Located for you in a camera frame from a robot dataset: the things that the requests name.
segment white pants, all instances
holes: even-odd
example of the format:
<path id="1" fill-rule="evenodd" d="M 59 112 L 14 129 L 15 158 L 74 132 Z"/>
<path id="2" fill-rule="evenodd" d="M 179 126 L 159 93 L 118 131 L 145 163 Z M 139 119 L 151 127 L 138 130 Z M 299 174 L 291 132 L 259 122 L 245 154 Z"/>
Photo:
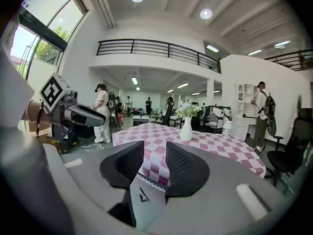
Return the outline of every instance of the white pants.
<path id="1" fill-rule="evenodd" d="M 99 113 L 103 114 L 106 117 L 106 120 L 104 122 L 104 125 L 96 126 L 93 128 L 94 135 L 96 136 L 94 142 L 100 143 L 100 142 L 111 142 L 111 135 L 110 135 L 110 112 L 109 110 L 98 111 Z"/>

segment tree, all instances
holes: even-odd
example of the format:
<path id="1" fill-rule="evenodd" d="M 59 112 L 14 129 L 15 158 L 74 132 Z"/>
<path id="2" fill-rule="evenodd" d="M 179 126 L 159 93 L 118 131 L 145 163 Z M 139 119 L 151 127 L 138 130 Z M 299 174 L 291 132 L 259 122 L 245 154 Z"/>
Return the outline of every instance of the tree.
<path id="1" fill-rule="evenodd" d="M 69 38 L 69 35 L 66 30 L 62 30 L 62 27 L 59 26 L 56 29 L 53 30 L 54 33 L 56 33 L 59 37 L 61 37 L 64 41 L 67 41 Z M 36 57 L 39 60 L 46 61 L 46 57 L 54 50 L 55 48 L 44 41 L 40 41 L 38 44 L 38 47 L 36 49 Z"/>

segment cap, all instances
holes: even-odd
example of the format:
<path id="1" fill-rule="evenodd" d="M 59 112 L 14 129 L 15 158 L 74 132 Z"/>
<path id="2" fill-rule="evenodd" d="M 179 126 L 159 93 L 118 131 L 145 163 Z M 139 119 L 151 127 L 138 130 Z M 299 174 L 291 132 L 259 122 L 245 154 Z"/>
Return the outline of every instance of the cap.
<path id="1" fill-rule="evenodd" d="M 97 92 L 97 89 L 98 89 L 98 88 L 101 88 L 101 89 L 103 89 L 103 90 L 106 90 L 107 87 L 106 87 L 104 84 L 98 84 L 98 85 L 97 85 L 97 88 L 94 90 L 94 92 Z"/>
<path id="2" fill-rule="evenodd" d="M 260 87 L 260 85 L 265 85 L 265 83 L 261 81 L 257 87 Z"/>

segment backpack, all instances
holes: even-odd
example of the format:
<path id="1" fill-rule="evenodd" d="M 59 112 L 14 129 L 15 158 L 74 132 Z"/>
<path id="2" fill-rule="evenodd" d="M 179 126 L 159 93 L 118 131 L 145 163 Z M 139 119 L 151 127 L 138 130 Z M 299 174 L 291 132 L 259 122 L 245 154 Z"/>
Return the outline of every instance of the backpack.
<path id="1" fill-rule="evenodd" d="M 268 96 L 266 95 L 264 91 L 261 91 L 261 93 L 263 93 L 266 96 L 266 101 L 265 101 L 265 106 L 262 107 L 261 110 L 259 110 L 259 113 L 264 111 L 264 113 L 268 116 L 268 118 L 272 119 L 274 118 L 274 114 L 275 114 L 275 101 L 270 95 L 270 93 L 268 94 Z"/>

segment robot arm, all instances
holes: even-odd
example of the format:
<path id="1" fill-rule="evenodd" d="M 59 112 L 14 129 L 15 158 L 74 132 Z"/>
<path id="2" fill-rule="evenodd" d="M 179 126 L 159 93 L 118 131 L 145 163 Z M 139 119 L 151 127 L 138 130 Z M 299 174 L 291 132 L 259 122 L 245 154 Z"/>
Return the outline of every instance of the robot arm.
<path id="1" fill-rule="evenodd" d="M 99 112 L 77 102 L 78 93 L 56 73 L 46 81 L 40 90 L 44 110 L 51 117 L 52 135 L 57 141 L 63 141 L 74 124 L 101 126 L 106 117 Z"/>

